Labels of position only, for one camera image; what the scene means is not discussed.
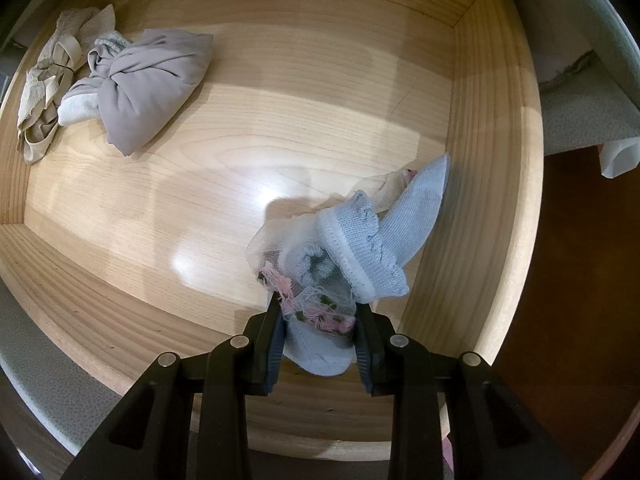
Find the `wooden top drawer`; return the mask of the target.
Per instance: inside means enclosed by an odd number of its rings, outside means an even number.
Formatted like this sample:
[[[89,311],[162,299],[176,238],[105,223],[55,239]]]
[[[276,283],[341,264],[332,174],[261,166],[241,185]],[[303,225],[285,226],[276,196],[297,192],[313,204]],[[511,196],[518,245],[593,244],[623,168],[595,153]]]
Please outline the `wooden top drawer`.
[[[388,172],[451,159],[442,216],[378,310],[436,353],[497,356],[524,286],[542,188],[536,77],[513,0],[64,0],[117,28],[214,37],[176,119],[125,157],[97,122],[27,166],[17,74],[1,109],[1,277],[54,348],[125,392],[160,352],[239,333],[267,295],[262,222]]]

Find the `taupe knotted underwear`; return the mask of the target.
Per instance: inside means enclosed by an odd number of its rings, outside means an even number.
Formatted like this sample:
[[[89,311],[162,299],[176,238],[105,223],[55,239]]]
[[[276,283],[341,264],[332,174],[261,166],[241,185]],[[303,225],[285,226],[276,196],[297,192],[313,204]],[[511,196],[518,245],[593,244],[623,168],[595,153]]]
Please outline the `taupe knotted underwear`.
[[[152,141],[202,82],[214,38],[182,29],[149,28],[131,42],[119,32],[94,40],[89,73],[58,108],[64,127],[99,119],[106,142],[123,155]]]

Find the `grey drawer cabinet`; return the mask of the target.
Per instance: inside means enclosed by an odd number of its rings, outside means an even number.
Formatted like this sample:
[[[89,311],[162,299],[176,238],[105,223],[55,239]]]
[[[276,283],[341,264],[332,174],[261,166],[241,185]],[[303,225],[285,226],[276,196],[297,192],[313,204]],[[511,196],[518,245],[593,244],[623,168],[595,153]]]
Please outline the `grey drawer cabinet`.
[[[48,11],[16,75],[26,76],[61,9],[71,9],[63,1]],[[573,466],[598,476],[639,401],[639,177],[602,177],[597,147],[624,120],[638,119],[639,97],[623,92],[606,71],[611,49],[594,38],[588,3],[513,3],[537,83],[542,188],[518,307],[497,356],[486,361]],[[56,350],[4,281],[1,365],[60,447],[60,457],[49,458],[23,444],[49,478],[62,474],[135,382],[118,393]]]

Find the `blue floral lace sock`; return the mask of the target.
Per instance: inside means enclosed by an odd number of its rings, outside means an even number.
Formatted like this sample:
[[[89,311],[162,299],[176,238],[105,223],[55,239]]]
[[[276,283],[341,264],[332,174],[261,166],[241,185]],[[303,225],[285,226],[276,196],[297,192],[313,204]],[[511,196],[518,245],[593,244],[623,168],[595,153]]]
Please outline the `blue floral lace sock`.
[[[357,308],[410,290],[405,267],[436,224],[450,158],[389,174],[373,194],[312,214],[264,223],[247,247],[248,264],[280,298],[285,356],[321,377],[354,359]]]

